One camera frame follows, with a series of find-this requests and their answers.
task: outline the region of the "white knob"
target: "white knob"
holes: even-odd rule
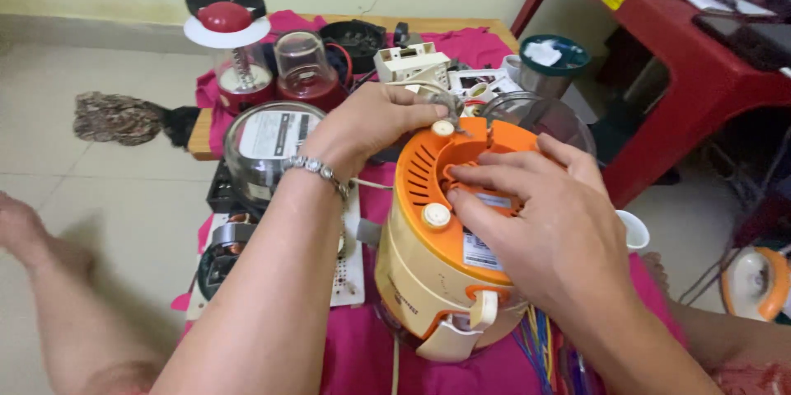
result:
[[[442,228],[450,223],[450,210],[441,203],[423,207],[423,221],[431,228]]]
[[[440,137],[448,137],[456,130],[448,120],[437,120],[431,125],[431,132]]]

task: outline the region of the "foot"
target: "foot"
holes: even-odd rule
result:
[[[56,260],[70,271],[87,276],[93,261],[83,248],[52,237],[33,208],[5,192],[0,192],[0,248],[8,250],[28,271]]]
[[[657,252],[648,252],[640,257],[643,261],[643,264],[646,265],[648,269],[648,273],[653,278],[654,282],[657,283],[657,286],[662,293],[665,294],[665,298],[670,298],[670,284],[667,283],[667,274],[665,273],[665,267],[662,265],[662,255]]]

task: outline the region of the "orange lid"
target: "orange lid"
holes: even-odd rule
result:
[[[422,215],[423,208],[430,203],[441,203],[451,208],[445,193],[461,187],[488,203],[503,215],[513,216],[523,206],[518,198],[502,192],[470,187],[460,184],[448,170],[457,165],[476,165],[480,153],[510,153],[537,150],[537,137],[518,126],[499,120],[487,129],[483,117],[464,117],[460,127],[468,134],[454,132],[447,136],[442,131],[425,129],[410,139],[401,152],[395,173],[395,198],[398,208],[407,223],[426,248],[444,262],[473,278],[498,285],[512,285],[508,276],[481,266],[480,260],[464,256],[465,233],[459,219],[452,215],[450,222],[442,228],[430,226]],[[469,243],[471,234],[467,234]]]

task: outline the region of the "green lid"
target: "green lid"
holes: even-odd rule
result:
[[[547,40],[554,40],[554,48],[561,53],[561,57],[557,63],[552,66],[544,66],[524,56],[524,50],[527,48],[528,44],[543,43]],[[591,57],[584,47],[579,46],[568,38],[548,33],[529,36],[522,40],[522,44],[519,45],[519,58],[521,58],[522,63],[530,69],[550,77],[571,77],[577,75],[582,72],[585,65],[591,61]]]

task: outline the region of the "silver bracelet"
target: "silver bracelet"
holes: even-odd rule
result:
[[[283,171],[290,168],[305,168],[311,173],[318,173],[322,179],[329,180],[338,194],[341,195],[343,202],[349,199],[349,186],[336,179],[332,168],[324,165],[321,160],[306,156],[291,156],[283,161]]]

